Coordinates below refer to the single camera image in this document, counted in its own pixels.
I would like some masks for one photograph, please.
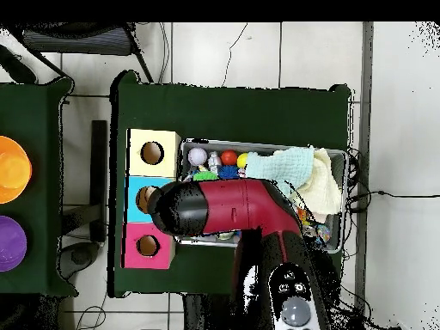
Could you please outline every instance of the green toy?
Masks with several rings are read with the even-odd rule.
[[[206,180],[217,180],[218,177],[216,174],[213,174],[211,171],[200,171],[197,172],[192,180],[194,181],[206,181]]]

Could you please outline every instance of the orange bowl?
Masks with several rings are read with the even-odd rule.
[[[8,137],[0,136],[0,204],[20,196],[32,175],[32,165],[24,149]]]

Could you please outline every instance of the purple bowl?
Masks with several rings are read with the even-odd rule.
[[[0,272],[16,268],[26,254],[26,235],[20,224],[0,216]]]

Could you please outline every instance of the green table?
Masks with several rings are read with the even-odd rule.
[[[169,270],[120,267],[128,128],[176,131],[182,138],[346,150],[350,90],[226,89],[138,83],[133,71],[112,85],[109,292],[229,294],[234,250],[179,246]],[[333,255],[340,270],[341,255]]]
[[[69,78],[47,85],[0,83],[0,135],[18,142],[33,166],[25,191],[0,205],[0,215],[15,219],[27,236],[22,263],[0,272],[0,293],[76,294],[57,271],[62,218],[59,113],[61,101],[72,88]]]

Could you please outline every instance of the wooden block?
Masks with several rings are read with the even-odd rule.
[[[167,270],[175,253],[175,240],[162,233],[153,223],[126,225],[124,266],[122,268],[149,268]]]
[[[163,177],[128,177],[128,204],[127,204],[127,222],[128,223],[151,223],[151,215],[141,211],[136,204],[139,191],[144,187],[162,187],[175,179]]]
[[[129,175],[176,177],[180,137],[175,131],[130,129],[127,131],[128,142],[130,142]]]

